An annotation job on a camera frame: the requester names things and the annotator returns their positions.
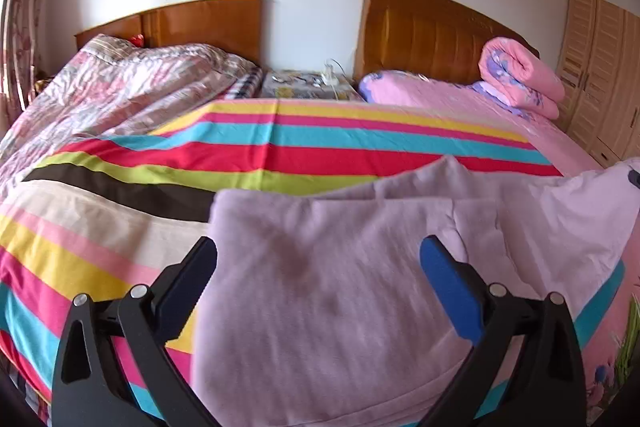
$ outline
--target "colorful striped bedspread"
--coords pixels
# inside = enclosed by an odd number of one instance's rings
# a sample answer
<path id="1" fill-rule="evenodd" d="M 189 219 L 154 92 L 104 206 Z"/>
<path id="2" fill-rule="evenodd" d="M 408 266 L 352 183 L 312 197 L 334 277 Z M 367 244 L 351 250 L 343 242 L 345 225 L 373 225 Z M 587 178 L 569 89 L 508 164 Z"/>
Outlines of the colorful striped bedspread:
<path id="1" fill-rule="evenodd" d="M 68 144 L 0 206 L 0 349 L 50 399 L 71 299 L 119 298 L 179 263 L 217 190 L 314 194 L 446 154 L 471 170 L 559 175 L 519 135 L 355 103 L 214 102 L 145 136 Z M 196 313 L 167 346 L 187 380 Z M 115 344 L 140 404 L 156 412 L 126 344 Z"/>

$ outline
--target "dark brown stripe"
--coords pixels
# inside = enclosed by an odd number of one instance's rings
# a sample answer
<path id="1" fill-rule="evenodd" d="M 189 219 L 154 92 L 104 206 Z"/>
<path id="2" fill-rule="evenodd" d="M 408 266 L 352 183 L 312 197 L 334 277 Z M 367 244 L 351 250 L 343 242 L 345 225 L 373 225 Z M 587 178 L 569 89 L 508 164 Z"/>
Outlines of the dark brown stripe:
<path id="1" fill-rule="evenodd" d="M 215 196 L 215 192 L 181 185 L 124 183 L 104 172 L 73 164 L 34 169 L 25 178 L 25 181 L 31 180 L 62 182 L 152 216 L 201 223 L 209 220 L 209 209 Z"/>

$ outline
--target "floral curtain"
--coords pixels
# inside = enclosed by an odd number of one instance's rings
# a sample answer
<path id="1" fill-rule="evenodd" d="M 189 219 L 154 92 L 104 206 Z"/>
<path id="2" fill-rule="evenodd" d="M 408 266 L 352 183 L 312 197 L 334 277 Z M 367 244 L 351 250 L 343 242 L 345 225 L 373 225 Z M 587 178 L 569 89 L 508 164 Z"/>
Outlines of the floral curtain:
<path id="1" fill-rule="evenodd" d="M 0 137 L 34 99 L 41 0 L 0 0 Z"/>

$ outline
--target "wooden headboard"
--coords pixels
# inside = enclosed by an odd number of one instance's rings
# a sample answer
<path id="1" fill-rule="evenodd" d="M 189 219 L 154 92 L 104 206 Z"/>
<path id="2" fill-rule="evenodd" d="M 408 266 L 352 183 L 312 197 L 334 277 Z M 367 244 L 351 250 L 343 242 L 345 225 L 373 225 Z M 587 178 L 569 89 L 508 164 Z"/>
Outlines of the wooden headboard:
<path id="1" fill-rule="evenodd" d="M 147 10 L 78 33 L 78 49 L 101 33 L 121 39 L 142 34 L 147 48 L 210 44 L 259 64 L 262 0 L 200 0 Z"/>
<path id="2" fill-rule="evenodd" d="M 498 36 L 540 56 L 513 30 L 452 0 L 364 0 L 354 78 L 402 70 L 471 84 L 480 79 L 482 47 Z"/>

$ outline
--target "bedside table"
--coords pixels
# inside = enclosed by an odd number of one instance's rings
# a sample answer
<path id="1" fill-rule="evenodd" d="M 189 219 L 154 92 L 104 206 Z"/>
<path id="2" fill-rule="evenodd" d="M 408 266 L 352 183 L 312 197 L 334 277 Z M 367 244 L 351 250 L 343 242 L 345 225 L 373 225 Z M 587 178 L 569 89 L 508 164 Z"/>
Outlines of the bedside table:
<path id="1" fill-rule="evenodd" d="M 316 71 L 269 70 L 264 76 L 260 98 L 316 98 L 364 102 L 344 76 L 339 75 L 340 84 L 326 86 L 322 75 Z"/>

